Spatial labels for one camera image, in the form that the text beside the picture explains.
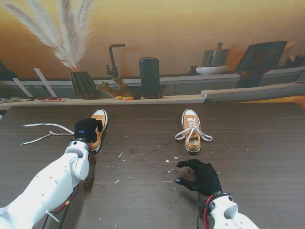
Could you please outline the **left robot hand black glove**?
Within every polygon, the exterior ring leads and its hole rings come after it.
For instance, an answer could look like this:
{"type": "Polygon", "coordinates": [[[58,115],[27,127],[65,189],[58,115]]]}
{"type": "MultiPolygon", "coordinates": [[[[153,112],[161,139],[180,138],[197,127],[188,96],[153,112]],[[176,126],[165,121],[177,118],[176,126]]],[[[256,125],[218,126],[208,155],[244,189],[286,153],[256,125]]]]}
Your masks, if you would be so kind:
{"type": "Polygon", "coordinates": [[[101,120],[95,118],[80,120],[75,124],[74,138],[84,139],[87,143],[95,143],[97,141],[96,130],[101,132],[102,128],[101,120]]]}

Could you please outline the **right robot hand black glove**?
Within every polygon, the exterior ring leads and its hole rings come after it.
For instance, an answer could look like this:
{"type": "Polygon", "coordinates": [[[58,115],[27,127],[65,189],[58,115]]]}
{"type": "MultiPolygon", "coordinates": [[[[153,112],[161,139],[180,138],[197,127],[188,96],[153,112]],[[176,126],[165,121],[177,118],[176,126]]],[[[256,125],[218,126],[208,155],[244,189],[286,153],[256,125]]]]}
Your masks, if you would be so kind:
{"type": "Polygon", "coordinates": [[[214,193],[223,192],[217,172],[210,163],[204,163],[198,159],[189,159],[180,161],[176,166],[178,168],[189,167],[195,172],[194,181],[178,177],[175,180],[177,184],[186,187],[190,191],[197,191],[206,197],[214,193]]]}

